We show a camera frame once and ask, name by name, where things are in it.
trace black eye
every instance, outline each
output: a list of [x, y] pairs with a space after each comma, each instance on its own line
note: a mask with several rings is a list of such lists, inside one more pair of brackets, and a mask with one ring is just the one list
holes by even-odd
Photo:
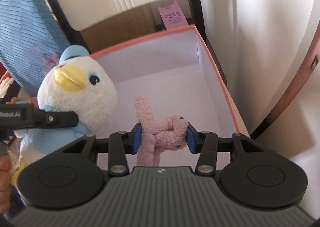
[[100, 79], [96, 75], [91, 75], [89, 81], [92, 85], [96, 85], [98, 82], [100, 82]]

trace round black joint cover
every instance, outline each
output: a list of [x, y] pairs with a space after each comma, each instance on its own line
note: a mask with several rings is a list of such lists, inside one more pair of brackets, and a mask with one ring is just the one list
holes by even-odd
[[45, 209], [77, 207], [103, 186], [103, 172], [80, 154], [53, 153], [28, 166], [18, 178], [24, 201]]
[[308, 185], [305, 172], [272, 151], [236, 158], [220, 174], [220, 184], [233, 200], [249, 207], [276, 209], [298, 204]]

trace pink stuffed animal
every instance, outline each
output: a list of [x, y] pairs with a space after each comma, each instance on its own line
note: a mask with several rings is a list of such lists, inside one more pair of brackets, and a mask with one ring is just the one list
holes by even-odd
[[155, 120], [147, 99], [137, 96], [135, 108], [142, 125], [141, 145], [137, 166], [159, 166], [160, 154], [186, 146], [188, 121], [178, 115]]

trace pink tag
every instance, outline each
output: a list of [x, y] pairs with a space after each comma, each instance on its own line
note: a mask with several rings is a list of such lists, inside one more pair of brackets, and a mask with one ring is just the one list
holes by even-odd
[[173, 4], [166, 7], [158, 7], [158, 11], [167, 30], [188, 25], [186, 17], [176, 0], [173, 1]]

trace black frame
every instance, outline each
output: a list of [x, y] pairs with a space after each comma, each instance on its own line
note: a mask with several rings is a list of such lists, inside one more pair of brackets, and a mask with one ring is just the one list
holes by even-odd
[[[59, 2], [57, 0], [48, 0], [49, 5], [52, 8], [53, 13], [57, 17], [57, 20], [62, 27], [67, 39], [69, 40], [70, 44], [78, 44], [82, 45], [89, 53], [91, 53], [87, 43], [83, 39], [81, 33], [79, 31], [74, 30], [66, 16], [64, 15]], [[206, 34], [205, 34], [205, 28], [204, 28], [204, 20], [203, 20], [203, 13], [202, 13], [202, 7], [201, 7], [201, 0], [189, 0], [190, 8], [191, 8], [191, 15], [193, 19], [193, 23], [197, 27], [201, 37], [203, 38], [204, 42], [206, 42]]]
[[89, 53], [92, 53], [91, 50], [89, 49], [87, 43], [85, 42], [85, 40], [83, 39], [81, 33], [79, 31], [74, 30], [66, 16], [64, 15], [58, 0], [47, 0], [49, 2], [49, 5], [54, 13], [54, 15], [57, 17], [57, 20], [61, 26], [61, 28], [63, 29], [63, 32], [65, 33], [68, 41], [70, 44], [78, 44], [78, 45], [82, 45], [83, 47], [85, 47]]

